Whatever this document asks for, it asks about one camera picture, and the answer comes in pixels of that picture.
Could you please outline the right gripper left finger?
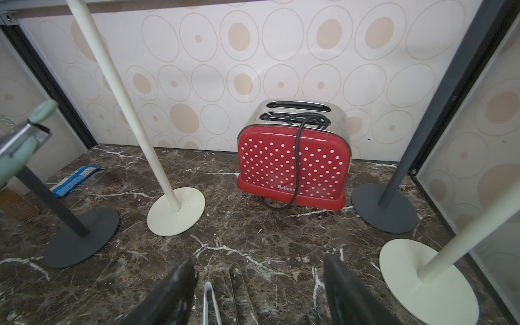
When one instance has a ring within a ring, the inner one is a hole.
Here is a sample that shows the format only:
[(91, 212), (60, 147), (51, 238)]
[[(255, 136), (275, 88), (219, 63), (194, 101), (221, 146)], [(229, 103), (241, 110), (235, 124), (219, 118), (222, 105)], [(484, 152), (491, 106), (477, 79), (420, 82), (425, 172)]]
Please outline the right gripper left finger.
[(187, 324), (198, 280), (195, 263), (183, 260), (121, 324)]

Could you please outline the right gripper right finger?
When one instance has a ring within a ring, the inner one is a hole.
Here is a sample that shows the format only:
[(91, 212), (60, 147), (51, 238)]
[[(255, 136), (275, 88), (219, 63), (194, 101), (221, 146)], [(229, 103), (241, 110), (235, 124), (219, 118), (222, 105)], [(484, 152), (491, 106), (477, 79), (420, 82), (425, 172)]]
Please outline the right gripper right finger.
[(324, 259), (324, 286), (333, 324), (400, 324), (337, 256)]

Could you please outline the dark grey utensil rack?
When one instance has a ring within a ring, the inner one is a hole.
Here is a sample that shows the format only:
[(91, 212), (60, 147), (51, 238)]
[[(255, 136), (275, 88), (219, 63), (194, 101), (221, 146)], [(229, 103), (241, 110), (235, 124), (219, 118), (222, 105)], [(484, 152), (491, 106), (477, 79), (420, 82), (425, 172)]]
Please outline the dark grey utensil rack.
[(119, 227), (119, 214), (112, 208), (97, 208), (75, 216), (28, 167), (23, 167), (16, 177), (64, 223), (45, 249), (43, 259), (50, 268), (68, 268), (89, 259)]

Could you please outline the green tongs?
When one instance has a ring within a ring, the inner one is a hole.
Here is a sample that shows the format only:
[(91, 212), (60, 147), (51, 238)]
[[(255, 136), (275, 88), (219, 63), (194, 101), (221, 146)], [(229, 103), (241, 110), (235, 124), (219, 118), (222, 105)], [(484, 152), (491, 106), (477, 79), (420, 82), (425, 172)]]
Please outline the green tongs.
[(57, 108), (58, 103), (54, 100), (40, 103), (26, 122), (17, 125), (13, 133), (1, 138), (1, 189), (47, 142), (51, 130), (42, 123), (53, 115)]

